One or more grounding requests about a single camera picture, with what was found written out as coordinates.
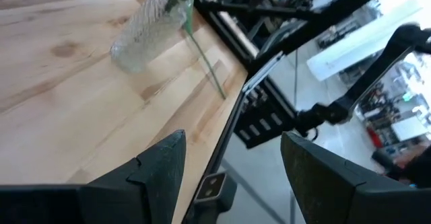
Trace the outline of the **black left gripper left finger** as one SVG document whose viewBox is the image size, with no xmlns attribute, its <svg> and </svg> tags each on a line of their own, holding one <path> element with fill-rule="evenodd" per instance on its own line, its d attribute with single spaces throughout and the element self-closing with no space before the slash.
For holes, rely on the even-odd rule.
<svg viewBox="0 0 431 224">
<path fill-rule="evenodd" d="M 187 138 L 176 130 L 81 189 L 84 223 L 171 223 Z"/>
</svg>

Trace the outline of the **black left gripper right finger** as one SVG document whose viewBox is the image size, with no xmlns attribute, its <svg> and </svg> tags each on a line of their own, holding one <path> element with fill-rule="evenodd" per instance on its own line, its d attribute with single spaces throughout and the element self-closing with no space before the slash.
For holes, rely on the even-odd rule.
<svg viewBox="0 0 431 224">
<path fill-rule="evenodd" d="M 357 165 L 294 133 L 281 136 L 284 168 L 307 223 L 430 223 L 430 189 Z"/>
</svg>

